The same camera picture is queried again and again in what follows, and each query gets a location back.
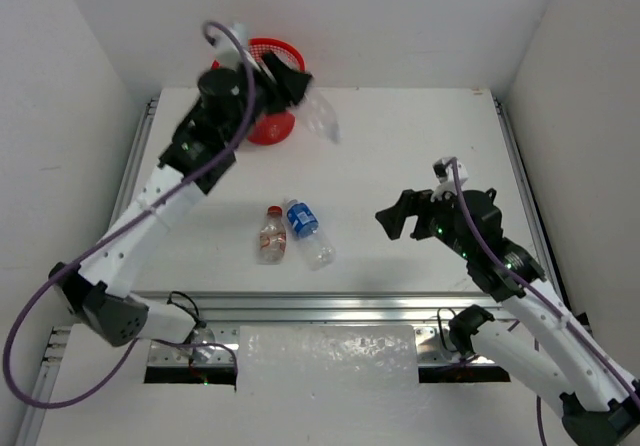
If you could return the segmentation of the clear bottle blue-white cap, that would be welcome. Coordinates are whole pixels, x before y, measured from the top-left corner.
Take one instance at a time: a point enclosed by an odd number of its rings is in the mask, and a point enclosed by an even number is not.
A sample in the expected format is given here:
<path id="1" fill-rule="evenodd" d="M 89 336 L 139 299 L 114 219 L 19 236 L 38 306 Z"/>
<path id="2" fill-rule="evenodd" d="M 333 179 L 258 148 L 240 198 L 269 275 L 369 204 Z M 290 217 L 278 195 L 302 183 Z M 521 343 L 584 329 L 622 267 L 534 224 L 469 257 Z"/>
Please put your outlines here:
<path id="1" fill-rule="evenodd" d="M 337 113 L 319 89 L 312 87 L 305 93 L 302 103 L 294 110 L 294 116 L 319 138 L 333 144 L 340 142 Z"/>

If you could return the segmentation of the blue-label bottle white cap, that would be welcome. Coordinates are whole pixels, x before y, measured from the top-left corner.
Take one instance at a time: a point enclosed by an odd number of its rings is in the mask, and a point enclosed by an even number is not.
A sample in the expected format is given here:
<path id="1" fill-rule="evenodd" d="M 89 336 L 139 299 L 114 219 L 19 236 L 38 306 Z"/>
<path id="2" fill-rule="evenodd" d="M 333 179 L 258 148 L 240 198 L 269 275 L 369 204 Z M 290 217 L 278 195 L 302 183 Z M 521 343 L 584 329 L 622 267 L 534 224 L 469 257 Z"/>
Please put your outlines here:
<path id="1" fill-rule="evenodd" d="M 320 270 L 335 260 L 334 246 L 306 203 L 297 199 L 287 201 L 285 215 L 303 259 L 312 271 Z"/>

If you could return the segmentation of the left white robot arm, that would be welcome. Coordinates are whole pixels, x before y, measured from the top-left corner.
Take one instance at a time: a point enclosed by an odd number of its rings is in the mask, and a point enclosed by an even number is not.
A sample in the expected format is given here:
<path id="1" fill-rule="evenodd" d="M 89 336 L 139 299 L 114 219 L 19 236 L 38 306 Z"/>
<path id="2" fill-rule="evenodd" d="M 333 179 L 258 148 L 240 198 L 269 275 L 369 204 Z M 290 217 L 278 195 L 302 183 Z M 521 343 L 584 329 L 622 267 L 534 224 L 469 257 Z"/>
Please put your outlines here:
<path id="1" fill-rule="evenodd" d="M 200 321 L 185 309 L 145 300 L 134 282 L 163 238 L 235 162 L 262 116 L 299 105 L 313 77 L 274 53 L 245 68 L 218 67 L 198 80 L 199 97 L 177 125 L 141 192 L 102 237 L 95 253 L 49 273 L 69 311 L 114 347 L 138 338 L 184 343 Z"/>

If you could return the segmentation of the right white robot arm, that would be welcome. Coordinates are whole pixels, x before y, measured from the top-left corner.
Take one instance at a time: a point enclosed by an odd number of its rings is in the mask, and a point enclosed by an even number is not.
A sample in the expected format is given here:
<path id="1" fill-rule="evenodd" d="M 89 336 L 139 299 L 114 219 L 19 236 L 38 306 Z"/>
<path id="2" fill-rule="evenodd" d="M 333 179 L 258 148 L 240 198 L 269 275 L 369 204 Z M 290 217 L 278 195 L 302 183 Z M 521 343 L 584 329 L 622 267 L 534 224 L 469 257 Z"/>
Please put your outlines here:
<path id="1" fill-rule="evenodd" d="M 520 341 L 487 309 L 473 304 L 449 322 L 449 341 L 463 357 L 484 356 L 533 391 L 560 418 L 577 445 L 619 445 L 639 426 L 639 381 L 586 332 L 556 295 L 544 270 L 502 230 L 496 191 L 466 190 L 438 199 L 432 190 L 405 190 L 375 218 L 387 236 L 435 238 L 466 262 L 472 281 L 538 341 Z"/>

